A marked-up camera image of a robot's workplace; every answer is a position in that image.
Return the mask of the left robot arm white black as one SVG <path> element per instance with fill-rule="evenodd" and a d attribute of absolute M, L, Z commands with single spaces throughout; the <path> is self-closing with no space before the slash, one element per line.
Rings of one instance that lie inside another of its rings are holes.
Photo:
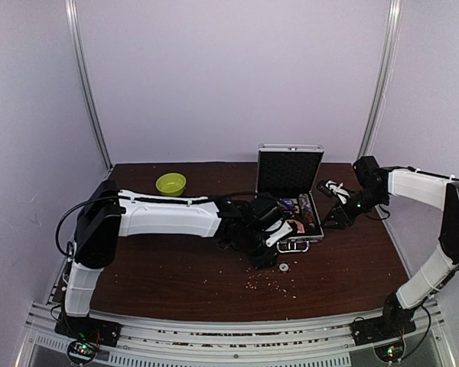
<path fill-rule="evenodd" d="M 216 196 L 152 196 L 120 190 L 104 180 L 86 201 L 66 211 L 58 222 L 77 214 L 66 245 L 66 289 L 57 330 L 88 339 L 99 330 L 90 318 L 90 302 L 102 271 L 116 256 L 120 237 L 133 235 L 194 235 L 215 238 L 242 252 L 256 269 L 275 265 L 278 242 L 289 235 L 279 200 L 266 193 L 240 192 Z"/>

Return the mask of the aluminium poker case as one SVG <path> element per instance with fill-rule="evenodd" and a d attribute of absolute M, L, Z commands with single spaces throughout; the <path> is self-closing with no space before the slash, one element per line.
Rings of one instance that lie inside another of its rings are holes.
<path fill-rule="evenodd" d="M 275 246 L 280 254 L 307 252 L 312 244 L 324 237 L 317 207 L 312 195 L 317 172 L 324 156 L 320 145 L 284 145 L 262 143 L 258 149 L 256 191 L 279 198 L 293 199 L 295 208 L 289 210 L 281 204 L 285 221 L 295 219 L 303 223 L 306 233 L 297 234 L 292 230 Z M 302 219 L 298 196 L 309 196 L 317 222 L 315 230 L 308 230 Z"/>

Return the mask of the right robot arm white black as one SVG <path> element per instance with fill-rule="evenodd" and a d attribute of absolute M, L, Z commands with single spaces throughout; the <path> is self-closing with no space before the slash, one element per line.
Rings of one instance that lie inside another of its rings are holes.
<path fill-rule="evenodd" d="M 360 321 L 354 327 L 363 337 L 374 334 L 382 338 L 398 336 L 412 328 L 416 310 L 438 294 L 459 270 L 459 178 L 434 174 L 415 167 L 382 167 L 373 156 L 362 156 L 353 163 L 360 184 L 358 190 L 346 188 L 333 180 L 322 180 L 317 189 L 336 202 L 322 220 L 325 229 L 346 229 L 359 216 L 372 209 L 392 205 L 410 216 L 403 220 L 405 244 L 421 241 L 414 234 L 429 229 L 438 232 L 432 253 L 416 267 L 416 272 L 385 300 L 380 317 Z"/>

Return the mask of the purple round button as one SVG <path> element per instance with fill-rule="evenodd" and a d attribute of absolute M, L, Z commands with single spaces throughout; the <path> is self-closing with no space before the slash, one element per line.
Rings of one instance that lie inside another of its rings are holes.
<path fill-rule="evenodd" d="M 284 208 L 289 209 L 289 210 L 293 210 L 295 208 L 295 203 L 294 203 L 293 199 L 282 198 L 282 199 L 280 199 L 280 204 Z"/>

